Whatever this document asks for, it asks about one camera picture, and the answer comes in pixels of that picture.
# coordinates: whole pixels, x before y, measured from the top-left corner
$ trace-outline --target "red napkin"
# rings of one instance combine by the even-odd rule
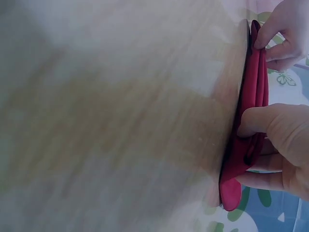
[[[253,45],[260,25],[257,21],[251,24],[251,37],[247,52],[242,89],[239,97],[234,126],[226,148],[221,175],[220,197],[227,211],[236,209],[241,200],[241,184],[235,179],[252,167],[263,147],[265,134],[257,133],[250,138],[237,136],[243,112],[251,107],[268,105],[268,79],[265,60],[265,49],[256,50]]]

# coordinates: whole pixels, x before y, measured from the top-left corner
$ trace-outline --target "floral tablecloth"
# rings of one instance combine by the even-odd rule
[[[261,24],[281,0],[258,0],[252,4],[252,19]],[[277,34],[267,46],[282,43]],[[269,104],[309,105],[309,56],[285,72],[268,70]],[[194,231],[207,232],[308,232],[309,203],[289,193],[243,187],[238,209],[227,212],[220,207],[197,218]]]

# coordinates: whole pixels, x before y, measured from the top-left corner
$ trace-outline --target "finger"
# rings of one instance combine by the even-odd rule
[[[286,59],[272,60],[270,62],[267,62],[267,67],[269,69],[282,72],[292,67],[293,65],[295,65],[298,61],[299,61],[299,58],[286,58]]]
[[[261,155],[270,155],[275,153],[278,153],[278,150],[274,147],[274,145],[268,138],[265,138]]]
[[[272,60],[292,58],[295,56],[293,53],[290,42],[285,40],[283,43],[277,44],[270,49],[266,49],[266,61],[269,62]]]
[[[238,136],[249,137],[257,132],[267,133],[272,121],[284,110],[285,104],[254,107],[245,110],[241,117]]]
[[[252,166],[249,170],[282,172],[283,159],[283,156],[279,153],[268,156],[260,156],[254,166]]]
[[[280,173],[253,173],[245,172],[236,177],[245,186],[256,189],[284,191],[282,172]]]
[[[254,47],[256,49],[262,49],[266,47],[269,41],[279,32],[278,23],[276,23],[275,17],[270,15],[268,20],[259,29]]]

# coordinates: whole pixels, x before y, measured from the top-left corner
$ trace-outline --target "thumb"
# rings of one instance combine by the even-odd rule
[[[272,15],[268,18],[266,23],[259,29],[256,41],[254,43],[255,49],[262,49],[266,47],[269,41],[279,32],[276,21]]]

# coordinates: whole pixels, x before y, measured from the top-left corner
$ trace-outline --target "red cloth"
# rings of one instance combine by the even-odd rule
[[[260,25],[251,24],[251,39],[247,53],[242,90],[235,115],[234,126],[226,148],[220,175],[220,197],[227,211],[236,209],[241,200],[241,184],[235,179],[254,165],[263,147],[265,134],[257,133],[250,138],[237,136],[243,112],[252,107],[268,105],[268,79],[265,49],[256,50],[253,45]]]

